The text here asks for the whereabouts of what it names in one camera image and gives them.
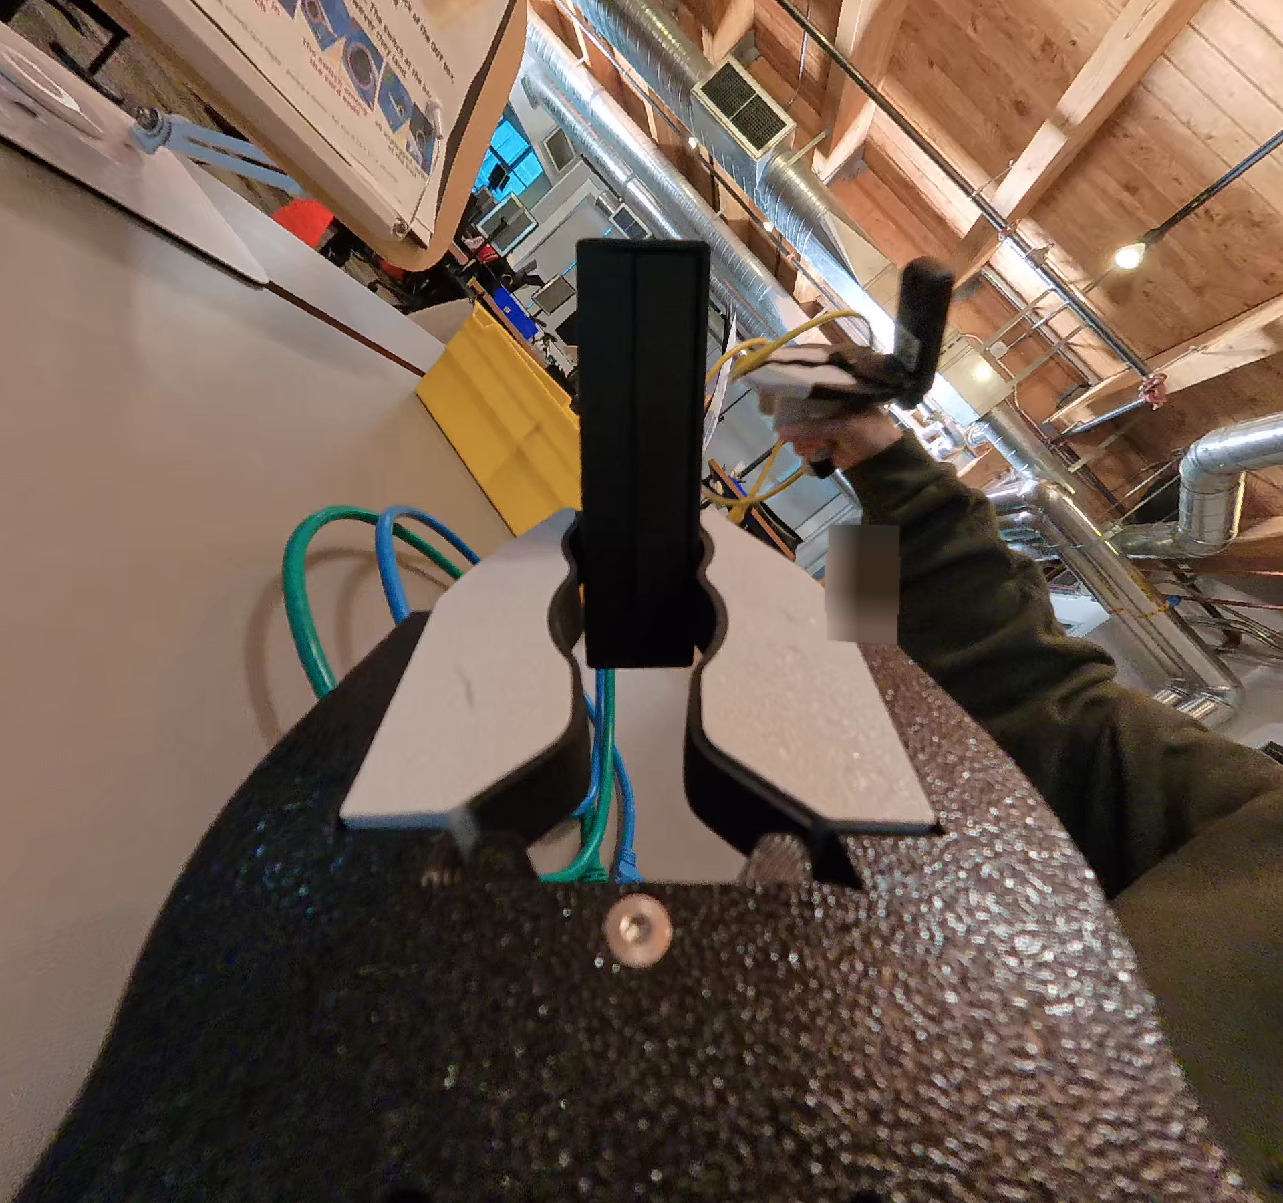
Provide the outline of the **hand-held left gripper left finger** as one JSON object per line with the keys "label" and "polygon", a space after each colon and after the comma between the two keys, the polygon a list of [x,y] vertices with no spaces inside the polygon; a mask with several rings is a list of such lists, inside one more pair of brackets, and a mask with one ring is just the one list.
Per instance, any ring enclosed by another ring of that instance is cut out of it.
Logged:
{"label": "hand-held left gripper left finger", "polygon": [[444,831],[464,857],[503,834],[528,847],[590,787],[574,649],[584,615],[561,508],[489,553],[424,621],[340,811],[353,831]]}

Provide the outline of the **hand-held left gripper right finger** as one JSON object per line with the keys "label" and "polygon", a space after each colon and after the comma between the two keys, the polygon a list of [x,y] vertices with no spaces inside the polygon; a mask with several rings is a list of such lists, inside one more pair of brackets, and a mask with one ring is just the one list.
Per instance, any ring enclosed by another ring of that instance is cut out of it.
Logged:
{"label": "hand-held left gripper right finger", "polygon": [[813,879],[859,889],[848,839],[929,835],[937,813],[859,643],[828,638],[818,583],[718,513],[700,536],[687,805],[741,857],[788,838]]}

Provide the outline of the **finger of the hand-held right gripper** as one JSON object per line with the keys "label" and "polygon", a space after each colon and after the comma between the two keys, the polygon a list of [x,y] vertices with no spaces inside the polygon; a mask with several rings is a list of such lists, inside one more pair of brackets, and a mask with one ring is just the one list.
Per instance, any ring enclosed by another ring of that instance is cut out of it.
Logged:
{"label": "finger of the hand-held right gripper", "polygon": [[853,412],[849,397],[801,396],[759,390],[759,408],[772,423],[818,423]]}
{"label": "finger of the hand-held right gripper", "polygon": [[829,346],[779,346],[752,370],[759,392],[859,392],[852,361]]}

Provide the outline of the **yellow plastic bin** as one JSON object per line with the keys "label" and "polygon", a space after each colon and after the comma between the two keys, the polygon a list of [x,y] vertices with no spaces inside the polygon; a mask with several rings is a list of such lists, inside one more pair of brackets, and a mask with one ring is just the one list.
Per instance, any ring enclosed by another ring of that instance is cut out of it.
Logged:
{"label": "yellow plastic bin", "polygon": [[448,339],[416,392],[513,534],[582,508],[570,395],[483,307]]}

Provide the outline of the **person's right forearm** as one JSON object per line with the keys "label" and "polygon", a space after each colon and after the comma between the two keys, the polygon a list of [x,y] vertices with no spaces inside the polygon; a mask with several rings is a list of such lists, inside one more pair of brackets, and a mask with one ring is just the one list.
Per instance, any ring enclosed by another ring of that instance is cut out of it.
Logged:
{"label": "person's right forearm", "polygon": [[1033,562],[920,442],[850,472],[865,513],[900,531],[899,642],[1027,775],[1108,895],[1169,888],[1281,899],[1281,764],[1145,694],[1064,634]]}

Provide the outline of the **person's right hand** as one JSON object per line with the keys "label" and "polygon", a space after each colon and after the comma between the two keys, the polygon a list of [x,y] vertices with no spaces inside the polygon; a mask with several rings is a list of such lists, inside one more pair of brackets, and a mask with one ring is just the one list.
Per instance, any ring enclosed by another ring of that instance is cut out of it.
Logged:
{"label": "person's right hand", "polygon": [[815,475],[852,469],[881,454],[903,435],[880,410],[845,411],[828,417],[794,416],[775,423],[778,438],[794,448]]}

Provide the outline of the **white paper tag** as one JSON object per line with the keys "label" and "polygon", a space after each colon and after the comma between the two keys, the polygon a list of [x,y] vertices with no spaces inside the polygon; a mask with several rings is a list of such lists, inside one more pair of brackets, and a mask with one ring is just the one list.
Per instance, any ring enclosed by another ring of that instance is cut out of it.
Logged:
{"label": "white paper tag", "polygon": [[707,454],[710,444],[714,436],[718,418],[725,404],[725,397],[730,386],[733,372],[733,361],[740,353],[740,338],[738,320],[733,312],[724,318],[724,345],[717,360],[710,366],[706,383],[711,383],[711,392],[705,398],[701,449]]}

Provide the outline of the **white vent grille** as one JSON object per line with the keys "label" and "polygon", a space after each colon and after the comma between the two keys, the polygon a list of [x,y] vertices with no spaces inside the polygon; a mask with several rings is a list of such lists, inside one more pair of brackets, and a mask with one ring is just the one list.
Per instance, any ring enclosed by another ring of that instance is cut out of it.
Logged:
{"label": "white vent grille", "polygon": [[726,53],[692,86],[692,105],[749,161],[762,161],[794,140],[795,120],[733,53]]}

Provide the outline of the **blue plastic bin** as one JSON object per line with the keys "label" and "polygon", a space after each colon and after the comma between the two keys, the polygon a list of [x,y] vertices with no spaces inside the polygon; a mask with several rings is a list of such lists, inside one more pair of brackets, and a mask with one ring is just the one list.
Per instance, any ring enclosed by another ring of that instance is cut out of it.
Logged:
{"label": "blue plastic bin", "polygon": [[514,331],[522,341],[535,345],[542,327],[537,323],[534,315],[527,313],[521,306],[519,296],[505,284],[496,284],[489,296],[495,309],[503,318],[505,323]]}

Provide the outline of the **person's olive jacket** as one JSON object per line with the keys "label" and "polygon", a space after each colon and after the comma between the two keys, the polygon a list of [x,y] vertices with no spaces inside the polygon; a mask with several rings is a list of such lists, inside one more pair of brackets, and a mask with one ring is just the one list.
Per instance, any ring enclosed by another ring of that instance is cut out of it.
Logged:
{"label": "person's olive jacket", "polygon": [[1264,1201],[1281,1201],[1281,793],[1144,862],[1115,909],[1199,1103]]}

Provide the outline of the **instruction poster board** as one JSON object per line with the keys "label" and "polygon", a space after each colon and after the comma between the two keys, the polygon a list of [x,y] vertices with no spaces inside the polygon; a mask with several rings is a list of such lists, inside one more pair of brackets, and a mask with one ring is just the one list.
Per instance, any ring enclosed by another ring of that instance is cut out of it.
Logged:
{"label": "instruction poster board", "polygon": [[526,0],[95,0],[399,269],[455,237]]}

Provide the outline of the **silver elbow duct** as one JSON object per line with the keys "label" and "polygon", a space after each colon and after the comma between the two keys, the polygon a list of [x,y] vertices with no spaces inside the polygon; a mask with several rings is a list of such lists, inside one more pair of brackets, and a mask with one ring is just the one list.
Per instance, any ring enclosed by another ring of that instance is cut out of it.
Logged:
{"label": "silver elbow duct", "polygon": [[1226,551],[1239,531],[1245,475],[1281,463],[1281,412],[1214,429],[1180,460],[1175,520],[1122,525],[1111,533],[1111,545],[1129,557],[1161,561]]}

